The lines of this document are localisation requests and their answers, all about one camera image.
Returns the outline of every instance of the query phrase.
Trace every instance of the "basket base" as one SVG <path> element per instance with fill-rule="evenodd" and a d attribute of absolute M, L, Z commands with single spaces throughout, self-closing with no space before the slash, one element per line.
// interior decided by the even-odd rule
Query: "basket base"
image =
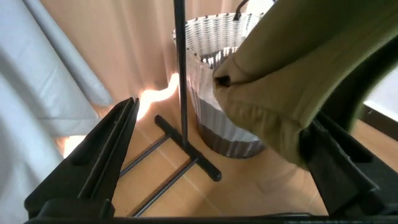
<path fill-rule="evenodd" d="M 205 144 L 213 151 L 223 156 L 234 159 L 246 159 L 253 157 L 267 147 L 261 141 L 243 142 L 229 141 L 215 134 L 206 126 L 198 123 L 199 133 Z"/>

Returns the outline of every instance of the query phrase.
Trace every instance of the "beige curtain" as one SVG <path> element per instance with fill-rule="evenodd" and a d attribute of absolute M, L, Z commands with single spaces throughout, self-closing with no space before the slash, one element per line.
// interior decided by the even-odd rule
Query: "beige curtain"
<path fill-rule="evenodd" d="M 41 0 L 115 101 L 167 87 L 177 71 L 172 0 Z M 186 20 L 241 0 L 186 0 Z"/>

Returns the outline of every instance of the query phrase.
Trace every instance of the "wicker basket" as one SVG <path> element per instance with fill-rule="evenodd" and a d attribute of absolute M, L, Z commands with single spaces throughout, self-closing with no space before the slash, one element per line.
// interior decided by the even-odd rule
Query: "wicker basket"
<path fill-rule="evenodd" d="M 213 95 L 213 72 L 236 51 L 262 17 L 262 14 L 241 14 L 234 21 L 234 15 L 205 16 L 186 23 L 187 82 L 199 132 L 206 145 L 224 156 L 248 158 L 263 151 L 265 145 L 257 136 L 235 126 Z"/>

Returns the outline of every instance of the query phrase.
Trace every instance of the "khaki fabric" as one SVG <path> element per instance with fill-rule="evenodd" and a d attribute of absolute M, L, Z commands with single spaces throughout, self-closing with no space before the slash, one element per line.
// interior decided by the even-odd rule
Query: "khaki fabric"
<path fill-rule="evenodd" d="M 214 74 L 236 125 L 305 167 L 299 133 L 358 65 L 398 34 L 398 1 L 280 0 Z"/>

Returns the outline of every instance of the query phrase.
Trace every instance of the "basket handle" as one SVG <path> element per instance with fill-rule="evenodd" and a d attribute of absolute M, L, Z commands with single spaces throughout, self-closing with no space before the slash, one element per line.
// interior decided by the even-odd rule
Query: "basket handle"
<path fill-rule="evenodd" d="M 239 20 L 241 17 L 241 8 L 248 2 L 249 0 L 243 0 L 238 7 L 236 8 L 235 16 L 234 16 L 234 21 Z"/>

